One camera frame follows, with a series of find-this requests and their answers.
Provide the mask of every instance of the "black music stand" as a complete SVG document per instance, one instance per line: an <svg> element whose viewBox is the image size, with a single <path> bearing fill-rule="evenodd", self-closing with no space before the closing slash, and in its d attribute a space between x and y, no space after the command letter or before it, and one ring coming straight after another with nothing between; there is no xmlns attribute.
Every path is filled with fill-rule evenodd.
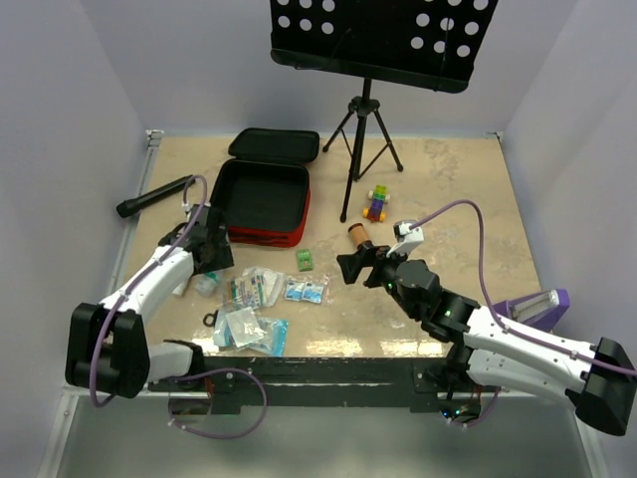
<svg viewBox="0 0 637 478"><path fill-rule="evenodd" d="M370 98L371 81L409 85L445 93L467 89L474 61L498 0L270 0L272 59L298 70L317 70L363 77L363 93L323 151L354 113L358 118L347 187L340 214L345 222L351 183L358 180L389 148L402 164ZM360 173L367 116L373 113L385 147Z"/></svg>

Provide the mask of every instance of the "colorful toy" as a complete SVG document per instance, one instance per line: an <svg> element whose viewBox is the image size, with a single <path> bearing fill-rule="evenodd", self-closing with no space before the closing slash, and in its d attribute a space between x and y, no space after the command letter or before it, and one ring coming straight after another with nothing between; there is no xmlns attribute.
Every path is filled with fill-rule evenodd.
<svg viewBox="0 0 637 478"><path fill-rule="evenodd" d="M386 214L383 212L382 206L389 203L387 188L378 184L376 189L369 191L367 197L371 199L371 206L363 209L362 217L369 219L371 222L383 222Z"/></svg>
<svg viewBox="0 0 637 478"><path fill-rule="evenodd" d="M297 265L301 272L311 271L315 267L315 264L312 261L312 254L310 254L310 249L297 251Z"/></svg>

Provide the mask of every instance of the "wooden cylinder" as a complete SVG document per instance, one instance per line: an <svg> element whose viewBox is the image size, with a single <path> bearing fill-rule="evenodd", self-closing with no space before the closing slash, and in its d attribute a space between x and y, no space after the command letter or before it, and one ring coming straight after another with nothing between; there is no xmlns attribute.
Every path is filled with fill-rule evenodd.
<svg viewBox="0 0 637 478"><path fill-rule="evenodd" d="M358 246L360 246L363 242L370 240L367 231L365 231L365 226L363 226L360 222L349 226L347 232L349 233L349 237L351 237L354 246L356 246L356 249L358 249Z"/></svg>

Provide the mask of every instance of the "green block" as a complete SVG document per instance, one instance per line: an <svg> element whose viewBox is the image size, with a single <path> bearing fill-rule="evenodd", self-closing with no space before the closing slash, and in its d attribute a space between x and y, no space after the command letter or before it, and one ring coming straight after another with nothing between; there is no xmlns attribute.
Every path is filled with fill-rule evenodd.
<svg viewBox="0 0 637 478"><path fill-rule="evenodd" d="M315 267L310 249L297 251L297 265L300 272L311 271Z"/></svg>

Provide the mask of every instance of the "black tripod stand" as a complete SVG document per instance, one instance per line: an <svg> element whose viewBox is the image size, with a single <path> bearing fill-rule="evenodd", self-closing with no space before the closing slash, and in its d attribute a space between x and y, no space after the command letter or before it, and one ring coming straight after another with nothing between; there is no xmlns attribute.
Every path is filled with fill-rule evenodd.
<svg viewBox="0 0 637 478"><path fill-rule="evenodd" d="M369 170L369 168L376 162L376 159L380 157L380 155L385 152L385 149L389 148L391 151L391 155L394 156L394 161L396 162L396 167L399 171L403 170L402 164L400 163L400 159L398 159L398 154L396 154L396 149L394 148L393 143L391 142L391 137L389 137L389 133L387 132L387 128L385 127L385 123L380 117L380 112L378 109L380 108L380 102L378 100L372 100L369 97L371 93L371 79L365 78L363 86L362 86L362 97L354 97L349 105L347 105L347 115L342 119L336 131L331 136L327 144L322 148L322 152L327 152L329 150L329 146L333 143L339 133L342 134L343 139L345 140L345 144L347 145L347 150L349 151L349 156L351 157L351 163L349 164L349 176L347 177L347 188L345 189L345 199L342 203L342 212L340 213L340 222L345 222L347 220L347 205L349 204L349 194L351 193L351 183L352 181L357 181L360 179L365 172ZM356 137L354 139L354 149L352 150L349 147L349 142L347 141L347 136L345 136L344 131L342 130L351 116L356 113L358 117L358 126L356 127ZM370 113L374 113L376 117L376 121L378 121L378 126L380 126L380 130L382 131L382 135L385 137L385 146L378 152L378 154L367 164L367 167L360 172L360 162L362 159L362 147L365 141L365 127L367 126L367 116Z"/></svg>

